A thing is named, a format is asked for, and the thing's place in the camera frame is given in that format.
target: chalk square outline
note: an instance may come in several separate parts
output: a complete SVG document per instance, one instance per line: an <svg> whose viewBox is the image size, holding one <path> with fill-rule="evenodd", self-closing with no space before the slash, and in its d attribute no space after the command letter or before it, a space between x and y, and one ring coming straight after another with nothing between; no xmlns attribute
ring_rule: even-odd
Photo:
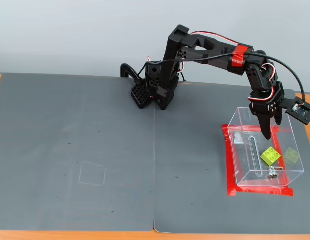
<svg viewBox="0 0 310 240"><path fill-rule="evenodd" d="M103 184L94 184L94 183L87 183L87 182L82 182L81 181L81 176L82 176L82 170L83 170L83 164L92 164L95 165L99 168L105 168L104 170L104 180L103 180ZM88 162L88 161L83 161L80 165L80 172L79 172L79 178L78 178L78 183L79 184L86 184L86 185L92 185L92 186L99 186L99 187L103 187L105 186L105 179L106 179L106 167L102 166L102 165L98 165L96 163L92 163L92 162Z"/></svg>

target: metal bolt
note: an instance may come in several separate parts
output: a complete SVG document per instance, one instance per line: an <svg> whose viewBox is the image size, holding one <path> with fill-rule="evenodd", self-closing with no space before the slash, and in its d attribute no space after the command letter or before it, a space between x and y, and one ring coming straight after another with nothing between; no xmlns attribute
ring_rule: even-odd
<svg viewBox="0 0 310 240"><path fill-rule="evenodd" d="M277 179L278 177L278 174L276 172L270 172L268 175L267 175L267 178L268 179Z"/></svg>

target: red and white wire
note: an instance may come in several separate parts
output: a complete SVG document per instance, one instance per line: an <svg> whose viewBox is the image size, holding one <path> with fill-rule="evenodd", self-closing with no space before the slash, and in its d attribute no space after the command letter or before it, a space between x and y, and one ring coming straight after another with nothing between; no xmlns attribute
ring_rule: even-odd
<svg viewBox="0 0 310 240"><path fill-rule="evenodd" d="M151 57L150 56L147 56L147 62L150 62L151 61ZM185 64L184 62L182 61L181 62L181 70L178 71L178 73L180 74L181 72L184 71L184 68L185 68Z"/></svg>
<svg viewBox="0 0 310 240"><path fill-rule="evenodd" d="M185 68L185 64L184 64L184 62L182 61L182 62L181 62L181 70L179 70L178 73L180 74L181 72L183 72L183 71L184 71L184 68Z"/></svg>
<svg viewBox="0 0 310 240"><path fill-rule="evenodd" d="M222 35L219 35L219 34L217 34L217 33L210 32L210 31L195 31L195 32L192 32L190 35L194 35L194 34L208 34L208 35L213 35L213 36L222 38L222 39L224 39L224 40L226 40L226 41L229 41L229 42L231 42L231 43L233 43L233 44L237 44L237 45L239 44L237 41L234 41L234 40L229 39L229 38L227 38L227 37L225 37L225 36L222 36Z"/></svg>
<svg viewBox="0 0 310 240"><path fill-rule="evenodd" d="M272 82L272 79L274 78L275 73L276 73L276 68L275 68L275 66L273 64L270 64L270 63L265 63L261 67L263 69L266 69L266 67L265 67L266 65L270 65L271 68L273 69L272 70L272 74L271 74L270 79L269 79L269 81ZM249 97L248 100L264 102L264 101L268 101L268 100L272 99L272 97L274 97L274 94L275 94L275 87L272 86L271 87L271 94L270 94L269 97L267 97L267 98L253 98L253 97Z"/></svg>

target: black cable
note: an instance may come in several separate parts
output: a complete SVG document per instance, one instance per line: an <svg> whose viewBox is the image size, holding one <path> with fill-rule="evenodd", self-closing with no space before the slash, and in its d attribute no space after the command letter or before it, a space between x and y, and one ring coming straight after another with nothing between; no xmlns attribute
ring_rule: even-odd
<svg viewBox="0 0 310 240"><path fill-rule="evenodd" d="M184 75L183 75L183 73L181 72L180 73L180 75L182 76L182 78L183 78L183 82L187 82L186 80L185 80L185 77L184 77Z"/></svg>
<svg viewBox="0 0 310 240"><path fill-rule="evenodd" d="M135 83L137 84L142 84L143 83L143 79L139 76L139 74L137 74L137 72L128 64L123 63L120 66L120 76L122 78L128 78L129 76L131 76Z"/></svg>
<svg viewBox="0 0 310 240"><path fill-rule="evenodd" d="M148 61L144 64L144 66L142 67L142 69L139 71L139 73L137 75L141 75L141 73L143 72L144 68L148 65Z"/></svg>
<svg viewBox="0 0 310 240"><path fill-rule="evenodd" d="M297 82L299 84L299 87L300 87L300 91L301 91L301 95L302 95L302 100L303 100L303 102L306 102L306 96L305 96L303 84L302 84L299 76L297 76L297 74L293 71L293 69L291 69L286 63L284 63L284 62L282 62L282 61L280 61L280 60L278 60L278 59L276 59L274 57L267 56L267 55L260 54L260 53L238 52L238 53L235 53L235 54L243 54L243 55L248 55L248 56L255 56L255 57L261 57L261 58L265 58L265 59L270 59L270 60L273 60L274 62L279 63L280 65L284 66L285 68L287 68L293 74L293 76L296 78L296 80L297 80ZM143 68L138 73L138 75L140 75L141 72L144 70L144 68L147 65L149 65L149 64L161 65L161 64L166 63L166 62L198 62L198 61L220 59L220 58L223 58L223 57L230 57L230 56L233 56L233 55L234 55L233 53L226 53L226 54L221 54L221 55L217 55L217 56L204 57L204 58L195 58L195 59L167 59L167 60L158 61L158 62L147 61L144 64Z"/></svg>

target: red tape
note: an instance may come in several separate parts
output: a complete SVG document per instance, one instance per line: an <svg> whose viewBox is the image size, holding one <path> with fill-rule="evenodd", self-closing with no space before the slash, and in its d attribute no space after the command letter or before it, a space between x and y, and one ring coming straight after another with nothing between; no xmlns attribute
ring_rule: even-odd
<svg viewBox="0 0 310 240"><path fill-rule="evenodd" d="M257 126L247 126L250 131L260 132L261 128ZM288 186L238 186L236 183L234 161L231 140L229 137L228 125L222 126L225 143L226 143L226 166L227 166L227 195L236 196L236 192L245 192L245 193L257 193L257 194L273 194L273 195L282 195L282 196L294 196L294 191ZM282 152L280 144L276 135L278 129L274 128L272 132L273 144L276 147L276 151ZM285 164L283 158L279 160L280 165L285 169ZM288 181L288 178L285 176L283 181Z"/></svg>
<svg viewBox="0 0 310 240"><path fill-rule="evenodd" d="M249 49L248 46L237 45L233 52L233 59L231 61L232 67L243 67L244 54Z"/></svg>

